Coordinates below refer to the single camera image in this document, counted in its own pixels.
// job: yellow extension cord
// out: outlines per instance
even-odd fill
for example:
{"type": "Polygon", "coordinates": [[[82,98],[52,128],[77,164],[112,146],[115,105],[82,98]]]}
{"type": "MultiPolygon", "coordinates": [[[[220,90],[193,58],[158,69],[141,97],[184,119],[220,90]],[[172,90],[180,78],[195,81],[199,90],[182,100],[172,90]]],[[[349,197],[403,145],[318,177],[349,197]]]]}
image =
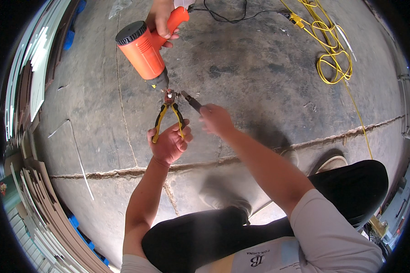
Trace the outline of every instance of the yellow extension cord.
{"type": "MultiPolygon", "coordinates": [[[[283,5],[290,12],[294,13],[284,3],[283,0],[280,0],[280,1],[281,1],[281,3],[283,3],[283,5]]],[[[350,53],[347,52],[344,49],[343,45],[340,43],[338,35],[337,35],[336,28],[339,28],[343,32],[343,34],[345,35],[346,39],[349,41],[348,36],[346,36],[346,33],[344,32],[344,30],[339,25],[333,24],[331,22],[330,17],[325,12],[325,10],[322,8],[322,5],[320,4],[319,0],[313,0],[313,1],[310,1],[310,2],[308,0],[297,0],[297,1],[302,3],[305,6],[305,8],[308,10],[310,15],[314,19],[313,23],[309,23],[309,22],[305,21],[304,19],[302,19],[302,22],[304,22],[305,24],[311,26],[311,32],[308,29],[306,29],[305,27],[303,28],[303,30],[305,30],[314,39],[316,39],[316,41],[318,41],[320,43],[320,45],[323,47],[323,49],[325,49],[325,51],[326,51],[326,53],[323,54],[322,56],[320,56],[319,60],[317,61],[317,64],[316,64],[317,73],[319,74],[322,81],[325,82],[326,84],[336,84],[339,81],[343,82],[344,87],[346,88],[346,91],[348,92],[349,96],[351,97],[352,103],[354,104],[355,111],[357,112],[357,115],[359,116],[360,123],[361,123],[361,128],[363,129],[363,134],[365,135],[365,138],[366,138],[366,144],[368,146],[369,155],[370,155],[370,158],[373,159],[372,158],[372,152],[371,152],[370,147],[369,147],[368,137],[366,135],[365,125],[363,124],[363,121],[361,120],[360,112],[357,108],[357,105],[355,104],[354,98],[352,97],[351,92],[350,92],[350,90],[348,88],[348,85],[347,85],[347,82],[346,82],[347,80],[349,80],[351,78],[351,75],[352,75],[351,56],[350,56],[350,53]],[[328,20],[328,23],[331,27],[328,27],[328,25],[323,21],[323,19],[320,18],[319,15],[317,15],[316,11],[314,10],[315,8],[318,8],[322,11],[323,15],[328,20]],[[321,41],[317,37],[316,30],[321,31],[323,37],[326,40],[326,43],[321,41]],[[349,65],[348,65],[348,68],[346,69],[346,71],[343,71],[342,67],[340,66],[339,62],[336,59],[336,57],[340,54],[344,54],[346,56],[346,59],[348,60],[349,65]],[[327,60],[325,60],[326,57],[330,57],[333,60],[333,63],[330,63],[327,60]],[[335,69],[336,74],[335,74],[333,79],[328,80],[325,77],[325,75],[322,72],[322,66],[321,66],[322,64],[328,64],[330,67],[335,69]]]]}

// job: left hand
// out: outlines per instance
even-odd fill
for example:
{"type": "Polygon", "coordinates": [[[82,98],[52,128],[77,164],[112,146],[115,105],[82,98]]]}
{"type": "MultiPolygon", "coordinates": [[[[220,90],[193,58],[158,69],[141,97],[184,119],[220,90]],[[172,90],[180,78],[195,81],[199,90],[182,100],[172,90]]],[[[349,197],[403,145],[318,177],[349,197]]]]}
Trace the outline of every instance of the left hand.
{"type": "MultiPolygon", "coordinates": [[[[174,0],[154,0],[146,19],[146,24],[149,31],[153,32],[156,29],[158,34],[163,38],[168,40],[178,39],[179,35],[175,33],[177,33],[179,29],[176,28],[173,31],[173,34],[171,34],[167,27],[167,21],[169,20],[170,13],[174,9],[174,0]]],[[[163,46],[172,48],[173,44],[166,41],[163,46]]]]}
{"type": "MultiPolygon", "coordinates": [[[[188,119],[184,119],[184,122],[185,125],[190,123],[188,119]]],[[[179,124],[175,123],[159,135],[156,143],[153,143],[152,137],[156,134],[156,128],[148,130],[147,141],[152,150],[153,158],[167,167],[178,160],[182,153],[187,150],[187,143],[193,140],[190,127],[186,126],[182,133],[184,139],[180,136],[179,124]]]]}

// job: t-shirt sleeve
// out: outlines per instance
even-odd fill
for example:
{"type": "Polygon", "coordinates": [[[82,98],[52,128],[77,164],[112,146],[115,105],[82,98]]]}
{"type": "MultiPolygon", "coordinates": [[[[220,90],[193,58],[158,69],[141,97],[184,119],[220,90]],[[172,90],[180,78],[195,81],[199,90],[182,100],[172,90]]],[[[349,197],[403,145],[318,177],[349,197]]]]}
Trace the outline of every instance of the t-shirt sleeve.
{"type": "Polygon", "coordinates": [[[381,249],[358,233],[318,190],[306,192],[290,225],[307,263],[302,272],[377,272],[381,249]]]}
{"type": "Polygon", "coordinates": [[[139,256],[124,254],[120,273],[161,273],[147,259],[139,256]]]}

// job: black pants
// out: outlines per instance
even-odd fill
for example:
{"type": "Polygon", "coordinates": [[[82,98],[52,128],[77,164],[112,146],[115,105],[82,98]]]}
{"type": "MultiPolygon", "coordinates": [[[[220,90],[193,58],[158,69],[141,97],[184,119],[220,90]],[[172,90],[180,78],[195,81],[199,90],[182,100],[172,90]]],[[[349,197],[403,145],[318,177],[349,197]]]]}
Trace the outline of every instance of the black pants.
{"type": "MultiPolygon", "coordinates": [[[[382,163],[365,160],[308,177],[355,228],[363,226],[387,194],[382,163]]],[[[163,273],[192,273],[242,249],[294,236],[287,217],[267,225],[243,226],[236,207],[208,210],[160,222],[142,240],[147,259],[163,273]]]]}

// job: yellow-handled pliers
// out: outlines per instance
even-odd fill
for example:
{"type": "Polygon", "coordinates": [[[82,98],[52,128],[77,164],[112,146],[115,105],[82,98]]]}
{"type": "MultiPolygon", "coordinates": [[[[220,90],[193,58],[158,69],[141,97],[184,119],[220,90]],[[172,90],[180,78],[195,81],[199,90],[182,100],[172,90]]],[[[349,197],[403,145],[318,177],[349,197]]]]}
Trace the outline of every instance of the yellow-handled pliers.
{"type": "Polygon", "coordinates": [[[167,109],[169,107],[172,108],[173,112],[178,118],[180,136],[184,138],[184,134],[182,133],[182,129],[184,129],[185,127],[184,118],[182,117],[181,113],[178,110],[178,106],[175,103],[175,97],[176,97],[176,93],[171,89],[167,89],[167,91],[164,94],[164,103],[161,106],[161,111],[159,112],[158,117],[156,118],[156,122],[155,122],[156,134],[152,137],[153,143],[156,143],[158,140],[159,126],[161,125],[161,121],[163,120],[163,117],[166,114],[167,109]]]}

